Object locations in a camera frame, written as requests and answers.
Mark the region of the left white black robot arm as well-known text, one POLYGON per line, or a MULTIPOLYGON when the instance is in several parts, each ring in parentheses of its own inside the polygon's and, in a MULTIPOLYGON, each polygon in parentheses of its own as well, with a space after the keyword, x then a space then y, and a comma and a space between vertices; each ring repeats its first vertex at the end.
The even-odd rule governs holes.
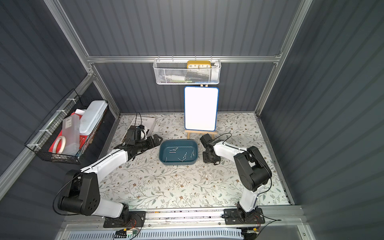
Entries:
POLYGON ((66 183, 53 200, 53 210, 62 216, 84 215, 117 219, 122 216, 124 204, 101 197, 99 184, 117 167, 136 156, 161 145, 163 138, 147 136, 141 126, 132 126, 123 143, 106 156, 79 171, 66 174, 66 183))

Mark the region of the teal plastic storage tray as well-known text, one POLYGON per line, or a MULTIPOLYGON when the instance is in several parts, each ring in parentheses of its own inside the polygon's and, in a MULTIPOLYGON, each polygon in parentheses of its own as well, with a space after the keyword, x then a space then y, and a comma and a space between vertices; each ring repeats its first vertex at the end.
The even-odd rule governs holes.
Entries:
POLYGON ((166 166, 193 165, 198 154, 198 144, 194 140, 167 140, 160 145, 159 160, 166 166))

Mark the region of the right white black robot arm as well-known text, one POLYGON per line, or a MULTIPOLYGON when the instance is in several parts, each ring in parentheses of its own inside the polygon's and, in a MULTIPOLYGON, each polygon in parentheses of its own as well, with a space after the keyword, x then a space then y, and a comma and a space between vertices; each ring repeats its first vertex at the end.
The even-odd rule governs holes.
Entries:
POLYGON ((240 148, 218 138, 213 139, 209 134, 203 135, 200 141, 205 148, 204 163, 218 165, 221 158, 233 161, 244 186, 241 199, 237 203, 237 211, 225 210, 222 215, 222 218, 226 219, 226 224, 264 223, 262 211, 257 207, 256 202, 273 174, 259 149, 254 146, 240 148))

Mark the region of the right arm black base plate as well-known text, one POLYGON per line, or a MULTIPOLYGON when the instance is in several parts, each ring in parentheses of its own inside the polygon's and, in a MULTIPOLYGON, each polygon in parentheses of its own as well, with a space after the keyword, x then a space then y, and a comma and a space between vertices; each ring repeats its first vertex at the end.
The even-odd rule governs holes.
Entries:
POLYGON ((250 212, 244 212, 242 209, 224 209, 221 217, 226 225, 261 225, 265 223, 261 208, 256 208, 250 212))

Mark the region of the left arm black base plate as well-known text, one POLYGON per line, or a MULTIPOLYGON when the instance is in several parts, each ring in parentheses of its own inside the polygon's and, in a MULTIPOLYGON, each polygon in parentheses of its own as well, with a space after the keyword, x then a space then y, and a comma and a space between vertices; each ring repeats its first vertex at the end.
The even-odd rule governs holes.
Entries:
POLYGON ((145 211, 122 213, 119 218, 105 218, 103 228, 142 228, 145 219, 145 211))

